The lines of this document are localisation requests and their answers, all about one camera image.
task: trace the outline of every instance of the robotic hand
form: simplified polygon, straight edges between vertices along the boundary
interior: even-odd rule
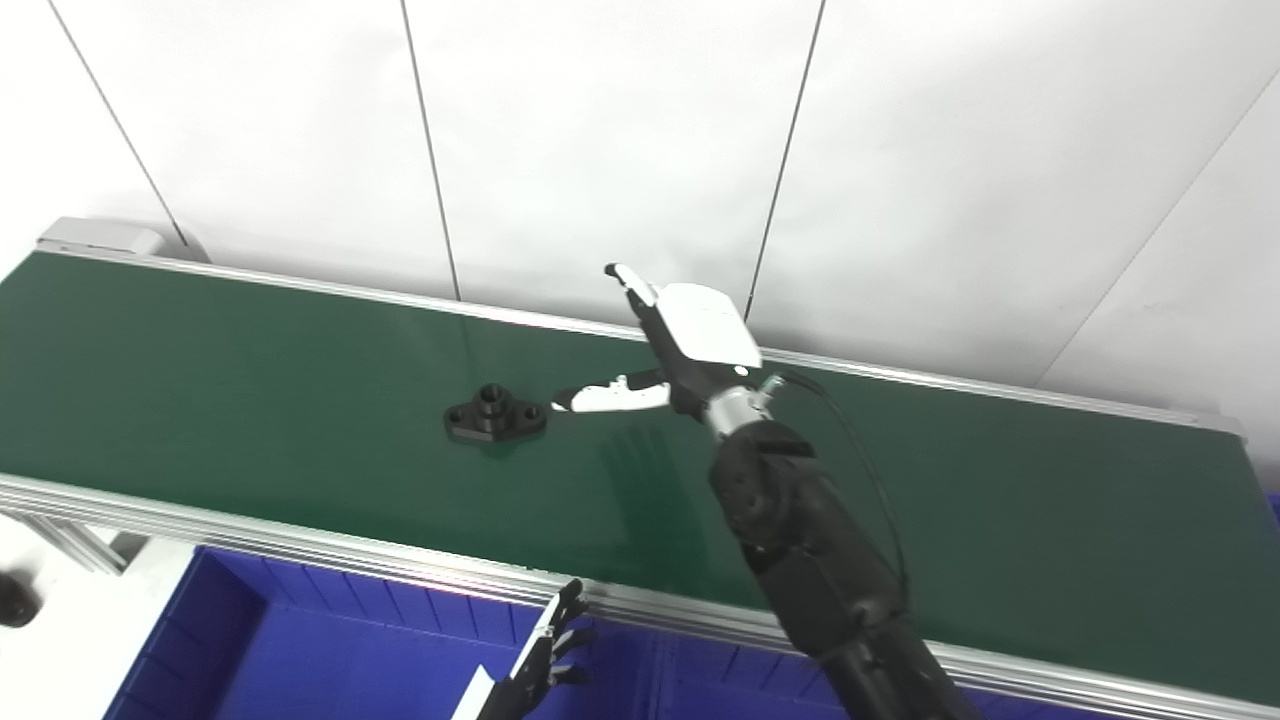
[[[626,288],[659,369],[557,393],[588,413],[671,407],[718,443],[710,484],[791,643],[813,657],[851,717],[978,720],[908,616],[899,578],[845,510],[813,447],[768,411],[785,379],[748,379],[760,350],[732,301],[696,284]]]

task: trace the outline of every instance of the black mechanical part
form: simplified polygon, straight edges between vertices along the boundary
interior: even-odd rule
[[[979,720],[910,624],[906,598],[813,448],[773,420],[719,446],[712,488],[787,639],[852,717]]]
[[[31,623],[38,610],[40,601],[23,582],[0,573],[0,625],[20,628]]]
[[[547,427],[547,410],[536,402],[515,398],[498,383],[476,391],[470,402],[444,411],[444,429],[452,437],[502,442],[530,436]]]
[[[595,639],[594,628],[566,626],[586,612],[582,580],[570,580],[559,591],[559,607],[548,623],[550,632],[536,639],[525,662],[509,678],[494,684],[477,720],[515,720],[530,714],[556,685],[581,685],[590,682],[586,670],[576,665],[556,665],[572,650]]]

